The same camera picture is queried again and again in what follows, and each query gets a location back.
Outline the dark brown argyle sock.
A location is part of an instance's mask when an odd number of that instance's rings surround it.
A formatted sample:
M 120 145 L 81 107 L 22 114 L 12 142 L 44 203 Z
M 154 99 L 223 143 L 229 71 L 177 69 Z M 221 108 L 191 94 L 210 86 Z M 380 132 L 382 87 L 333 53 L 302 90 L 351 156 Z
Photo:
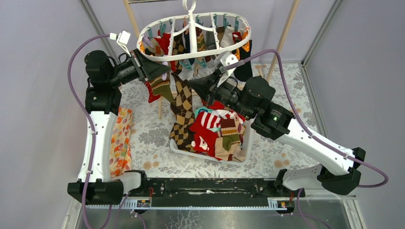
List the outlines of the dark brown argyle sock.
M 179 125 L 191 125 L 195 114 L 192 106 L 192 89 L 187 85 L 187 80 L 182 80 L 178 75 L 171 73 L 175 81 L 176 96 L 171 102 L 171 110 Z

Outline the red snowflake christmas sock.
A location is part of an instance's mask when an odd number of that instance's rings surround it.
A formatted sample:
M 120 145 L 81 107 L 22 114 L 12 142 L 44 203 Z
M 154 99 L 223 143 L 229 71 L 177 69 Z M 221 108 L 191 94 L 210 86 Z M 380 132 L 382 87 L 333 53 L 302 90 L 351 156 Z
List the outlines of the red snowflake christmas sock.
M 152 87 L 151 87 L 151 85 L 150 85 L 150 83 L 148 81 L 146 81 L 144 84 L 147 87 L 147 90 L 148 90 L 148 93 L 149 93 L 149 97 L 148 97 L 148 103 L 149 104 L 161 98 L 160 95 L 155 95 L 154 94 L 154 92 L 152 90 Z

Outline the olive striped long sock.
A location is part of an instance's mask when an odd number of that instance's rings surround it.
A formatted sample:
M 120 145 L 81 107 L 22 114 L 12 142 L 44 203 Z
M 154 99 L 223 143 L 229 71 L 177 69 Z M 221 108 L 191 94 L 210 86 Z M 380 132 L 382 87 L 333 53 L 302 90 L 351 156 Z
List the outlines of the olive striped long sock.
M 171 92 L 170 87 L 170 79 L 167 78 L 163 80 L 162 76 L 155 78 L 154 80 L 150 81 L 152 92 L 155 96 L 162 96 L 164 97 L 169 103 L 174 100 L 173 94 Z

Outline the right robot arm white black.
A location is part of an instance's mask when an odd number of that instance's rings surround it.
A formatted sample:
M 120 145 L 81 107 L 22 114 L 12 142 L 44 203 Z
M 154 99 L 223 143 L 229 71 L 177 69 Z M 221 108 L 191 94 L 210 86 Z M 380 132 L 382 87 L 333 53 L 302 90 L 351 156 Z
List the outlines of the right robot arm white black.
M 243 89 L 230 80 L 220 82 L 221 72 L 187 82 L 207 104 L 220 102 L 252 120 L 251 128 L 259 135 L 286 143 L 317 161 L 313 167 L 298 170 L 282 169 L 274 182 L 275 193 L 285 197 L 301 188 L 324 188 L 338 195 L 348 195 L 359 186 L 360 162 L 365 151 L 335 144 L 319 135 L 288 109 L 274 103 L 275 89 L 260 76 L 249 78 Z

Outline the dark navy sock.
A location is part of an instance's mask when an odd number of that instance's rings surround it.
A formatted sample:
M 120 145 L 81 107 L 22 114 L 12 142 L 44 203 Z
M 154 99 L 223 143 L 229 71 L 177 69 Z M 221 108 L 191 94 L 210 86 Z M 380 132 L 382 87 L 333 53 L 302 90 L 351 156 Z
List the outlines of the dark navy sock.
M 238 49 L 240 60 L 244 60 L 251 56 L 252 46 L 252 40 L 250 40 L 248 51 L 243 47 Z M 244 65 L 237 67 L 234 71 L 234 76 L 241 82 L 246 82 L 249 78 L 253 77 L 251 62 L 248 61 Z

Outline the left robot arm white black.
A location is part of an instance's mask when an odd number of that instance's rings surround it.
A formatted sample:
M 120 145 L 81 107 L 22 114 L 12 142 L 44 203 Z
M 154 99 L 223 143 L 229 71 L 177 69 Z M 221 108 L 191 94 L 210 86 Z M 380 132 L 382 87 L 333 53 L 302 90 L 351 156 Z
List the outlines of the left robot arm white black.
M 109 168 L 111 140 L 117 122 L 121 92 L 119 87 L 133 80 L 151 81 L 168 73 L 170 68 L 145 57 L 135 49 L 122 63 L 114 64 L 101 50 L 85 56 L 88 75 L 85 115 L 87 136 L 83 163 L 75 182 L 67 192 L 80 203 L 117 205 L 125 193 L 143 196 L 148 191 L 146 175 L 140 170 L 124 172 L 112 178 Z

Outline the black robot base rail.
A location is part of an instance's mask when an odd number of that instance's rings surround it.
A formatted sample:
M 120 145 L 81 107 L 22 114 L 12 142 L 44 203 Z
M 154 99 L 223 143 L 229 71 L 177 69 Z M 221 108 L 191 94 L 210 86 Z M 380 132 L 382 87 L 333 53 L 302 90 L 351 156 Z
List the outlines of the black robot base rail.
M 148 178 L 130 197 L 146 198 L 152 207 L 266 207 L 269 198 L 305 197 L 272 179 L 263 178 Z

